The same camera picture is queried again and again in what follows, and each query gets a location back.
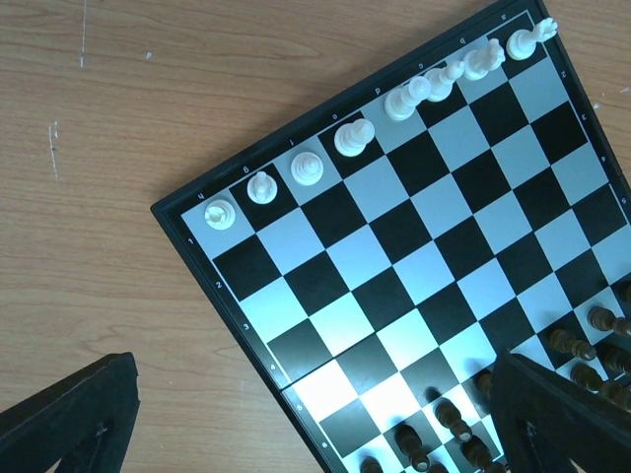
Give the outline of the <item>black and silver chessboard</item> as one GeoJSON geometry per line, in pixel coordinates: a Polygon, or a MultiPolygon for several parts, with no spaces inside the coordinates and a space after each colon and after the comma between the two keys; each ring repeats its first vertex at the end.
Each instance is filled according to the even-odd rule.
{"type": "Polygon", "coordinates": [[[406,120],[385,112],[391,90],[546,16],[540,1],[498,1],[152,207],[326,472],[367,457],[410,471],[402,425],[469,471],[436,419],[444,399],[502,460],[475,386],[500,354],[568,376],[555,329],[600,355],[630,346],[587,320],[593,306],[630,313],[630,189],[559,37],[406,120]],[[334,134],[359,118],[375,138],[344,157],[334,134]],[[323,161],[315,185],[291,175],[301,152],[323,161]],[[278,186],[266,205],[246,192],[261,170],[278,186]],[[204,219],[216,199],[236,210],[224,231],[204,219]]]}

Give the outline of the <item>white chess knight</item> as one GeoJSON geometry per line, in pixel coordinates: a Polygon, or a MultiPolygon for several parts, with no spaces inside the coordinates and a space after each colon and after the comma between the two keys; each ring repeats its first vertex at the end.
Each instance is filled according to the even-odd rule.
{"type": "Polygon", "coordinates": [[[464,56],[463,76],[470,81],[481,80],[505,61],[504,48],[497,38],[491,38],[485,47],[472,50],[464,56]]]}

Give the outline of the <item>brown chess piece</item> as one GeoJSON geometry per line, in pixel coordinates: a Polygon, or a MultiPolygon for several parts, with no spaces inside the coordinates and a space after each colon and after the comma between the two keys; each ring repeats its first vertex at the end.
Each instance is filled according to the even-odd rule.
{"type": "Polygon", "coordinates": [[[449,399],[444,399],[435,409],[438,422],[448,429],[455,439],[461,443],[470,441],[473,433],[469,425],[462,419],[461,413],[449,399]]]}
{"type": "Polygon", "coordinates": [[[429,457],[423,449],[422,440],[412,427],[400,426],[396,430],[395,441],[401,452],[407,456],[414,470],[426,472],[429,469],[429,457]]]}
{"type": "Polygon", "coordinates": [[[608,347],[604,352],[604,365],[613,372],[629,375],[631,373],[630,353],[616,346],[608,347]]]}
{"type": "Polygon", "coordinates": [[[488,446],[478,437],[473,436],[461,446],[466,460],[484,473],[506,473],[506,467],[492,459],[488,446]]]}
{"type": "Polygon", "coordinates": [[[630,410],[630,390],[618,381],[603,380],[592,367],[576,364],[571,370],[571,379],[617,407],[630,410]]]}
{"type": "Polygon", "coordinates": [[[592,361],[596,358],[596,348],[585,340],[576,338],[570,331],[555,329],[550,333],[549,342],[554,350],[563,354],[592,361]]]}
{"type": "Polygon", "coordinates": [[[361,473],[383,473],[383,468],[374,457],[367,457],[361,464],[361,473]]]}
{"type": "Polygon", "coordinates": [[[612,310],[593,306],[588,312],[588,323],[594,329],[600,331],[612,331],[623,337],[630,337],[630,320],[626,317],[617,317],[612,310]]]}

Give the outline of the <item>white chess bishop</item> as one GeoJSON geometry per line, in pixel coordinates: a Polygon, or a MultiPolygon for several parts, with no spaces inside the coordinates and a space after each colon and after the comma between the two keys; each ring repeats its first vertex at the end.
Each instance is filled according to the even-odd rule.
{"type": "Polygon", "coordinates": [[[431,91],[428,101],[445,100],[452,92],[454,83],[463,75],[464,62],[454,61],[443,68],[434,68],[425,73],[424,77],[430,82],[431,91]]]}

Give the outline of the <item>white chess rook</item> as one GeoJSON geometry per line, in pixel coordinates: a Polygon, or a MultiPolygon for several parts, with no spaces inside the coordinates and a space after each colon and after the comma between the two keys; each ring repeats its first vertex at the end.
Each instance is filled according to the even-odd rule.
{"type": "Polygon", "coordinates": [[[507,53],[517,61],[530,58],[536,47],[555,37],[558,32],[558,23],[551,17],[537,23],[531,31],[517,30],[509,36],[507,41],[507,53]]]}

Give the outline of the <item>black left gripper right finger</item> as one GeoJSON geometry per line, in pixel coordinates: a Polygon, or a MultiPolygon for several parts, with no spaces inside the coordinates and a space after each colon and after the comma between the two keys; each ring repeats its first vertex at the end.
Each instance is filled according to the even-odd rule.
{"type": "Polygon", "coordinates": [[[490,413],[513,472],[630,470],[630,413],[523,355],[498,356],[490,413]]]}

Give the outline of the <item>white chess piece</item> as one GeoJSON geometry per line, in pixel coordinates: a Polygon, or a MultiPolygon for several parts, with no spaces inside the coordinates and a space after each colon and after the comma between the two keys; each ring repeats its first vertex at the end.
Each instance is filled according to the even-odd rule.
{"type": "Polygon", "coordinates": [[[352,123],[340,126],[334,134],[336,151],[344,157],[357,157],[374,140],[376,135],[373,123],[359,118],[352,123]]]}
{"type": "Polygon", "coordinates": [[[246,192],[249,199],[259,205],[271,203],[278,191],[275,179],[265,171],[258,171],[247,183],[246,192]]]}
{"type": "Polygon", "coordinates": [[[311,186],[321,180],[324,164],[319,155],[313,152],[301,152],[293,158],[290,172],[300,185],[311,186]]]}
{"type": "Polygon", "coordinates": [[[425,77],[414,77],[411,81],[391,90],[386,95],[385,112],[394,121],[409,118],[415,108],[431,94],[431,83],[425,77]]]}
{"type": "Polygon", "coordinates": [[[236,210],[231,202],[225,199],[211,201],[204,212],[206,224],[214,230],[224,231],[236,220],[236,210]]]}

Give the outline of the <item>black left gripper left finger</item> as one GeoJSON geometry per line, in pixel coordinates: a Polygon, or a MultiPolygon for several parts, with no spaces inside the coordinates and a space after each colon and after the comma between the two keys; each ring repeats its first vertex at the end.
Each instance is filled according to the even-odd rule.
{"type": "Polygon", "coordinates": [[[136,422],[138,370],[108,354],[1,413],[3,472],[118,472],[136,422]]]}

